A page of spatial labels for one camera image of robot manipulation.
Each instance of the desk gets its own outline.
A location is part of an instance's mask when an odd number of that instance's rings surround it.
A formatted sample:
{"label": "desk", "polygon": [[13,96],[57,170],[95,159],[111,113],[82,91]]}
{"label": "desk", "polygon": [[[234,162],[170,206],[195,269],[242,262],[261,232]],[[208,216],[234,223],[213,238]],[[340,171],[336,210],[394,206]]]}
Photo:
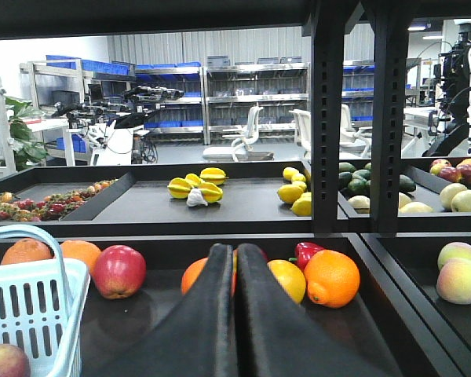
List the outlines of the desk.
{"label": "desk", "polygon": [[67,167],[75,166],[75,154],[73,152],[73,140],[71,139],[72,131],[68,126],[67,119],[43,119],[38,123],[27,123],[28,128],[33,133],[41,133],[47,130],[63,130],[64,141],[64,157],[66,159]]}
{"label": "desk", "polygon": [[402,149],[402,154],[422,136],[424,145],[429,146],[429,115],[437,109],[433,106],[403,109],[403,128],[412,127],[414,140]]}

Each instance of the black metal post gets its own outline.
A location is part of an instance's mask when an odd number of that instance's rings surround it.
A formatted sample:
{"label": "black metal post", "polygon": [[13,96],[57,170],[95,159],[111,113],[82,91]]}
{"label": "black metal post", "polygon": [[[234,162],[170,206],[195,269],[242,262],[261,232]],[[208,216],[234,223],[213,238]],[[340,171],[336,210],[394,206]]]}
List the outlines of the black metal post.
{"label": "black metal post", "polygon": [[361,0],[375,33],[371,228],[397,231],[408,26],[420,0]]}
{"label": "black metal post", "polygon": [[315,1],[312,10],[312,229],[332,232],[338,216],[338,143],[345,24],[358,4]]}

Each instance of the red bell pepper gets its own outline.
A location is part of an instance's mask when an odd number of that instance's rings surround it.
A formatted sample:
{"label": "red bell pepper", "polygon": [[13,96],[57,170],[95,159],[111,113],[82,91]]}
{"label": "red bell pepper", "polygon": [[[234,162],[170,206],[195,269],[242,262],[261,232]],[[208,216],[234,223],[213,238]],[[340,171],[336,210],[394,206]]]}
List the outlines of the red bell pepper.
{"label": "red bell pepper", "polygon": [[312,256],[318,251],[324,250],[325,247],[317,245],[313,242],[300,242],[295,247],[295,258],[290,258],[290,262],[295,262],[300,270],[304,270]]}

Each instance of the ceiling light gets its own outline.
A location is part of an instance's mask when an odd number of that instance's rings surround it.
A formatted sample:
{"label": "ceiling light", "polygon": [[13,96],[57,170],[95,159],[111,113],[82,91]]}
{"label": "ceiling light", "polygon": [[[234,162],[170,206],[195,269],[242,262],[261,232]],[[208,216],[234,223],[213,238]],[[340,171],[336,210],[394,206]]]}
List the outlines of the ceiling light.
{"label": "ceiling light", "polygon": [[425,37],[422,37],[422,39],[427,39],[427,40],[443,39],[443,36],[442,35],[426,35]]}
{"label": "ceiling light", "polygon": [[426,29],[425,26],[410,26],[408,28],[408,31],[423,31],[425,29]]}

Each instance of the garlic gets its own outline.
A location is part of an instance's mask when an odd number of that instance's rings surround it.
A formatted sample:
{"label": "garlic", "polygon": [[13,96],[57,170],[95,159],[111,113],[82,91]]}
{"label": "garlic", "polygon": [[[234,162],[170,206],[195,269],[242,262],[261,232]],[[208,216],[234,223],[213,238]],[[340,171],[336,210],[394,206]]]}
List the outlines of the garlic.
{"label": "garlic", "polygon": [[187,205],[189,207],[200,206],[201,204],[207,206],[207,201],[203,197],[203,193],[198,188],[190,190],[187,198]]}

